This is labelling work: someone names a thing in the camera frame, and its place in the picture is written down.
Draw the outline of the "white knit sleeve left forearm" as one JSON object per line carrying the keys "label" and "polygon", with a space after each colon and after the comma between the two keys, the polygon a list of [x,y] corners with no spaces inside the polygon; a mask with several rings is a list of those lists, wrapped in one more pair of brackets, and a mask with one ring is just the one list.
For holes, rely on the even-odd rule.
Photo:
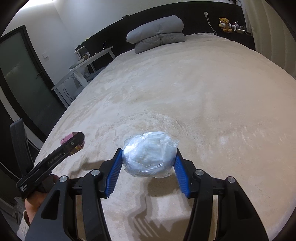
{"label": "white knit sleeve left forearm", "polygon": [[27,215],[27,211],[25,210],[23,212],[23,217],[22,220],[20,222],[20,225],[18,227],[18,231],[17,231],[17,236],[21,239],[21,241],[25,240],[26,234],[29,230],[30,227],[30,221],[29,221],[29,217]]}

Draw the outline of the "person's left hand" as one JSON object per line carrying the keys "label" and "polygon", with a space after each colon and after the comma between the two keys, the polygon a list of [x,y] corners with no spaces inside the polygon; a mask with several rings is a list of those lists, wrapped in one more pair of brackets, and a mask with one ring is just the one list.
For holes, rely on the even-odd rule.
{"label": "person's left hand", "polygon": [[59,179],[58,176],[51,174],[42,182],[42,187],[43,187],[42,192],[36,191],[29,198],[25,199],[26,213],[24,214],[24,218],[28,226],[30,226],[30,224],[32,223],[39,207],[47,197],[48,192],[52,189],[54,184],[58,181],[58,179]]}

